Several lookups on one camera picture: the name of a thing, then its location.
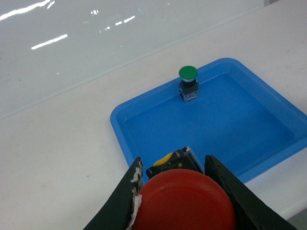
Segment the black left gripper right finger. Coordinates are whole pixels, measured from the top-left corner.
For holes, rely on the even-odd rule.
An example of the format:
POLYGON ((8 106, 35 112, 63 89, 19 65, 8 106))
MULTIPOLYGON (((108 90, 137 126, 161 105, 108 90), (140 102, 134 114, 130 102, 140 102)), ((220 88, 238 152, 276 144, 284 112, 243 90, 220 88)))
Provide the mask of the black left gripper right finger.
POLYGON ((295 227, 268 207, 215 156, 205 156, 205 174, 217 182, 233 205, 238 230, 294 230, 295 227))

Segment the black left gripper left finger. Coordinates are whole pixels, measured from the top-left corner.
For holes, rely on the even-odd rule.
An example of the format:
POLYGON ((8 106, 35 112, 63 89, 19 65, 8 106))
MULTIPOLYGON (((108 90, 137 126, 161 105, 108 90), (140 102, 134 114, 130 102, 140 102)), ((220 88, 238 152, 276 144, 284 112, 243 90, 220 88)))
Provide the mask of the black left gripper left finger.
POLYGON ((86 230, 130 230, 142 202, 143 164, 137 157, 86 230))

